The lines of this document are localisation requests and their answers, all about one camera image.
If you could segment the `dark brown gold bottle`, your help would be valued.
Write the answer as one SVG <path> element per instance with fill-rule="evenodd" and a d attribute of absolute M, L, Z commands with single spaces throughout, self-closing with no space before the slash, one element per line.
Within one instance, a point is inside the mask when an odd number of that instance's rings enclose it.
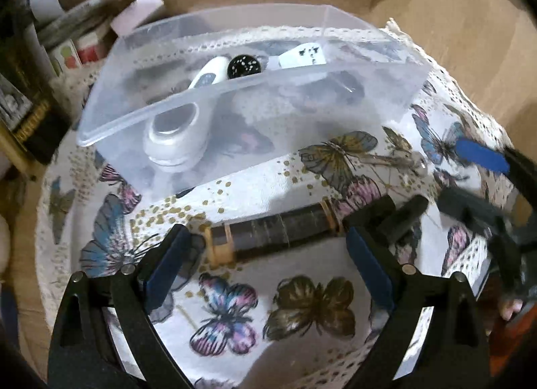
<path fill-rule="evenodd" d="M 208 263 L 216 268 L 288 251 L 341 231 L 333 204 L 322 200 L 271 216 L 211 227 L 203 238 Z"/>

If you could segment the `black round perforated cap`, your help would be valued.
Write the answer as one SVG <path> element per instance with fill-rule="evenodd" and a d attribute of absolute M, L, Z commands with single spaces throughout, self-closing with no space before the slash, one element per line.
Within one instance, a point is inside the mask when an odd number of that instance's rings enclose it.
<path fill-rule="evenodd" d="M 261 63 L 251 55 L 238 55 L 229 61 L 227 74 L 229 79 L 259 74 Z"/>

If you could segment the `orange cloth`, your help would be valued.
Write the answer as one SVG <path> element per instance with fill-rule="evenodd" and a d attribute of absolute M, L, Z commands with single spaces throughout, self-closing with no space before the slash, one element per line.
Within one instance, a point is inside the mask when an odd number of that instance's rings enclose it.
<path fill-rule="evenodd" d="M 536 303 L 506 300 L 497 285 L 486 285 L 478 306 L 489 341 L 491 375 L 495 377 L 536 325 Z"/>

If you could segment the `cream ceramic mug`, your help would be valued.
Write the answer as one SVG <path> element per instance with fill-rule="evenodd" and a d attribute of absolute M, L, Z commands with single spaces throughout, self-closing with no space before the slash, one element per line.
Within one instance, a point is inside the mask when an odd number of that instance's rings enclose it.
<path fill-rule="evenodd" d="M 0 274 L 3 275 L 9 265 L 11 254 L 11 233 L 9 225 L 3 216 L 0 216 Z"/>

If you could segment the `butterfly print lace cloth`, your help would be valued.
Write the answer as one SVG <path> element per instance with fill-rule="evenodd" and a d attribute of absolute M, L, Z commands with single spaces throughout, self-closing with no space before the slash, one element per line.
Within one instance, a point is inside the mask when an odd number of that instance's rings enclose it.
<path fill-rule="evenodd" d="M 490 252 L 441 195 L 506 206 L 458 144 L 510 138 L 395 23 L 183 15 L 58 90 L 80 113 L 37 211 L 50 387 L 404 383 L 436 310 L 392 324 L 406 282 L 474 307 Z"/>

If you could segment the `dark wine bottle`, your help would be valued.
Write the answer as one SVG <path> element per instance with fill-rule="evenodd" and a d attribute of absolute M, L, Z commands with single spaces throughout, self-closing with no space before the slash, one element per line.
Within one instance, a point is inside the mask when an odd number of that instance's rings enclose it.
<path fill-rule="evenodd" d="M 70 121 L 39 74 L 16 22 L 1 13 L 1 121 L 37 162 L 48 165 Z"/>

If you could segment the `clear plastic storage box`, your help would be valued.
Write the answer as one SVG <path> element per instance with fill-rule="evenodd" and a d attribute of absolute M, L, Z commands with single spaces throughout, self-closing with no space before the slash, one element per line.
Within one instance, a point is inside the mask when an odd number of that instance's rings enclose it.
<path fill-rule="evenodd" d="M 327 63 L 281 68 L 316 42 Z M 259 74 L 229 79 L 251 55 Z M 158 200 L 349 132 L 400 120 L 431 66 L 415 49 L 336 7 L 206 9 L 119 38 L 90 90 L 78 144 L 93 147 L 145 198 Z M 216 104 L 202 159 L 166 173 L 144 152 L 147 122 L 188 102 Z"/>

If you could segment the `white travel plug adapter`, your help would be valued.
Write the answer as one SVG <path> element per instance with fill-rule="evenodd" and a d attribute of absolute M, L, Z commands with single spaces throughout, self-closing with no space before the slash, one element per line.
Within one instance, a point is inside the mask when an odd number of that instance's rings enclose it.
<path fill-rule="evenodd" d="M 310 67 L 327 63 L 322 46 L 316 42 L 300 44 L 279 55 L 281 68 Z"/>

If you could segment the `stack of papers and magazines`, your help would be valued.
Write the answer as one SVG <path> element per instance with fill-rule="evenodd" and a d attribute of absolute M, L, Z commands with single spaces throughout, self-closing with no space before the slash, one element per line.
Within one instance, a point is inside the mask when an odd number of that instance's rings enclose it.
<path fill-rule="evenodd" d="M 14 0 L 23 39 L 40 75 L 51 80 L 106 58 L 115 39 L 111 0 Z"/>

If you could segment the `small pink white box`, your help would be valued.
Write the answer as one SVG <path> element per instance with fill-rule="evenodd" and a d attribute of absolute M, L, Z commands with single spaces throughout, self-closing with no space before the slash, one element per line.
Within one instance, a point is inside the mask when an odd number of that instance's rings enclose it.
<path fill-rule="evenodd" d="M 140 26 L 146 25 L 162 17 L 166 11 L 165 0 L 127 0 L 112 19 L 111 29 L 123 37 L 132 33 Z"/>

